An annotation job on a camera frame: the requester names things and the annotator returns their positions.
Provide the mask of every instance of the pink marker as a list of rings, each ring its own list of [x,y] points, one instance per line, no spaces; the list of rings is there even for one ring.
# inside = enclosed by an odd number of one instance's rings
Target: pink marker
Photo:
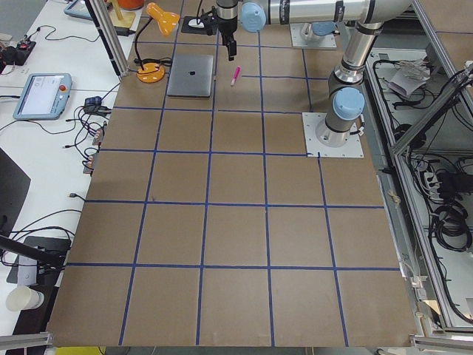
[[[240,67],[240,65],[239,65],[238,67],[236,67],[234,76],[233,76],[233,78],[231,79],[231,83],[230,83],[230,86],[231,86],[231,87],[232,87],[233,85],[235,85],[235,81],[237,81],[237,78],[238,78],[238,75],[239,75],[239,71],[240,71],[241,69],[242,69],[242,68]]]

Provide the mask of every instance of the white cup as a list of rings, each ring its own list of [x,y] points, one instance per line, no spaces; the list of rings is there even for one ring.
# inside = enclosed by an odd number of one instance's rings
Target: white cup
[[[7,308],[16,312],[24,309],[35,309],[43,304],[44,295],[27,286],[15,288],[7,297]]]

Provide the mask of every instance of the orange container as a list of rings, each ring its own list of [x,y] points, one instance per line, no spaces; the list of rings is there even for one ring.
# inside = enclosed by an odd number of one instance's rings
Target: orange container
[[[118,0],[118,4],[125,10],[136,10],[143,7],[145,0]]]

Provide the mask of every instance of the silver laptop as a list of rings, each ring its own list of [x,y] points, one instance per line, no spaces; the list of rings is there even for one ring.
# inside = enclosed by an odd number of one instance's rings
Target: silver laptop
[[[168,96],[209,98],[213,76],[212,55],[176,54],[169,75]]]

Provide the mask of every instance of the metal mounting plate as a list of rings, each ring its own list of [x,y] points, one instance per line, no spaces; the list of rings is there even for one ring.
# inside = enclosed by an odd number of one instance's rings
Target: metal mounting plate
[[[328,158],[364,158],[358,135],[351,135],[348,142],[339,148],[326,146],[319,141],[316,137],[316,127],[320,121],[325,119],[325,115],[326,113],[321,112],[302,113],[307,156],[317,158],[320,154],[321,157]]]
[[[301,29],[304,24],[292,24],[290,26],[290,37],[294,48],[307,48],[314,50],[336,50],[337,43],[334,35],[326,35],[320,41],[305,41],[301,37]]]

